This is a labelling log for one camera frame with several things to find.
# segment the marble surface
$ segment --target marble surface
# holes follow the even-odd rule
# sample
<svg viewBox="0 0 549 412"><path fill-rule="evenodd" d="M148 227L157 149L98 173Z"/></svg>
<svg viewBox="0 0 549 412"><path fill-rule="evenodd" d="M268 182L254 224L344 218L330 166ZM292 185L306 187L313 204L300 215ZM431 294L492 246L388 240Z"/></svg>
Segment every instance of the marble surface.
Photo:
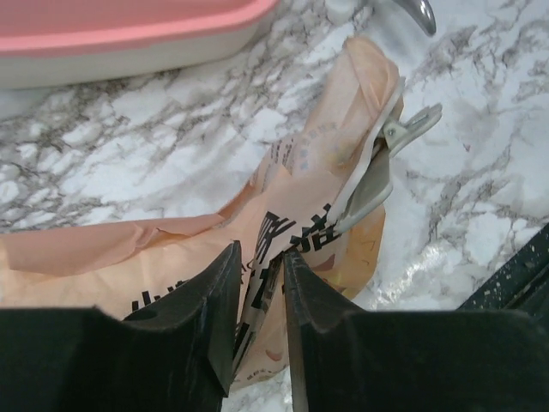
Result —
<svg viewBox="0 0 549 412"><path fill-rule="evenodd" d="M549 221L549 4L431 3L433 39L392 2L335 27L322 2L287 1L222 62L0 91L0 232L214 211L299 130L344 39L365 33L408 79L404 118L436 102L444 115L394 159L378 270L357 302L459 306ZM290 411L288 371L224 406L246 410Z"/></svg>

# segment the peach plastic bag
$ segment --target peach plastic bag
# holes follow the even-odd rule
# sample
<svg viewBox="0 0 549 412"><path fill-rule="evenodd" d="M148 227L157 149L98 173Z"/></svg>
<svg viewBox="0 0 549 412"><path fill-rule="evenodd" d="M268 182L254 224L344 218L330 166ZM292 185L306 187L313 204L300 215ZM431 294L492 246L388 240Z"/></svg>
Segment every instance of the peach plastic bag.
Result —
<svg viewBox="0 0 549 412"><path fill-rule="evenodd" d="M238 239L243 268L232 389L274 375L288 353L281 268L269 264L297 246L348 297L373 275L383 205L348 233L336 233L327 213L360 156L373 153L372 125L398 79L396 66L368 39L348 39L305 131L275 144L217 214L0 236L0 306L97 305L124 318L204 270ZM400 116L401 99L389 109Z"/></svg>

